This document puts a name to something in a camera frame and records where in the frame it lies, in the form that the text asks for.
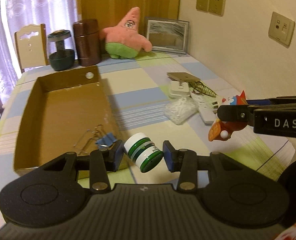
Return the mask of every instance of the white wall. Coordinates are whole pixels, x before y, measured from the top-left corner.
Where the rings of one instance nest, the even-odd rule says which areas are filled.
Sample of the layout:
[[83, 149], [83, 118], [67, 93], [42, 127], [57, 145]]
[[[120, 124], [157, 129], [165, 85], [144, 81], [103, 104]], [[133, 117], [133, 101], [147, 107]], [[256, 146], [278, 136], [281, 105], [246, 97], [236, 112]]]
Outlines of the white wall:
[[268, 37], [273, 11], [296, 23], [296, 0], [226, 0], [223, 17], [195, 3], [181, 0], [179, 11], [191, 23], [193, 57], [248, 99], [296, 95], [296, 26], [289, 48]]

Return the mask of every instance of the green plush shorts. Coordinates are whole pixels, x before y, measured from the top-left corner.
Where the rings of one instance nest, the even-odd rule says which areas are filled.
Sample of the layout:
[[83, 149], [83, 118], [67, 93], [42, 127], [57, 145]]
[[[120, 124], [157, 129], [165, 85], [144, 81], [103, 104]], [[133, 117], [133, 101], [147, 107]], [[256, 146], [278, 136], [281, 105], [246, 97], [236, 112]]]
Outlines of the green plush shorts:
[[116, 42], [106, 43], [106, 51], [111, 58], [134, 58], [138, 55], [139, 51], [132, 49], [126, 45]]

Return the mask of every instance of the brown cylindrical canister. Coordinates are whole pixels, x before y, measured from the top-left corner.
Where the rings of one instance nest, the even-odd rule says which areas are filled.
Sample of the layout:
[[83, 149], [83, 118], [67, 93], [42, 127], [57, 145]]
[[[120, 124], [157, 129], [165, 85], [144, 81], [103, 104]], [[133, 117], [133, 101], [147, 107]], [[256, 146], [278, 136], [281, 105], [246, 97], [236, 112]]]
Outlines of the brown cylindrical canister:
[[78, 61], [81, 66], [96, 65], [101, 61], [97, 19], [87, 19], [73, 24]]

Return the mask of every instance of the table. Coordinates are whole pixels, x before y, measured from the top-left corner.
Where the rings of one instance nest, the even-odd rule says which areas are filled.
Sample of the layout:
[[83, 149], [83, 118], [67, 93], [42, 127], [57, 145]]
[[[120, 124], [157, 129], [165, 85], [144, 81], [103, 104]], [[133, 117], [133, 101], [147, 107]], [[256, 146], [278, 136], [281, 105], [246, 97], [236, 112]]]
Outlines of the table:
[[[251, 127], [235, 132], [226, 142], [209, 142], [210, 126], [203, 123], [199, 114], [182, 125], [175, 125], [163, 114], [170, 102], [167, 72], [188, 72], [199, 77], [207, 86], [223, 97], [240, 94], [230, 84], [215, 75], [206, 66], [189, 55], [178, 56], [164, 53], [141, 52], [135, 59], [115, 60], [107, 55], [98, 64], [105, 92], [111, 103], [115, 119], [124, 139], [143, 132], [162, 148], [169, 140], [175, 148], [189, 148], [198, 155], [220, 151], [239, 162], [277, 179], [289, 165], [294, 148], [284, 137], [256, 135]], [[35, 80], [53, 73], [51, 66], [30, 70], [17, 82], [0, 119], [0, 190], [18, 178], [13, 172], [13, 155], [16, 136], [25, 104]], [[170, 173], [164, 160], [148, 173], [141, 173], [136, 166], [110, 173], [113, 185], [119, 183], [166, 183], [176, 184], [179, 174]], [[80, 181], [88, 186], [87, 179]], [[205, 173], [199, 173], [199, 187], [207, 184]], [[4, 220], [0, 213], [0, 227]]]

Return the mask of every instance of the plastic bag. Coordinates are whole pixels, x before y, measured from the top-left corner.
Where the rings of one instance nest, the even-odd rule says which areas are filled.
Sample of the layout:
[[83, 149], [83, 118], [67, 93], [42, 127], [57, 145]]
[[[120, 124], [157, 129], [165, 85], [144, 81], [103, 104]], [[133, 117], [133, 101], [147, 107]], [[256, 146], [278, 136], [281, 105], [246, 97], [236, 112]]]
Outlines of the plastic bag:
[[183, 123], [198, 111], [198, 105], [190, 97], [181, 97], [173, 100], [164, 108], [164, 114], [176, 125]]

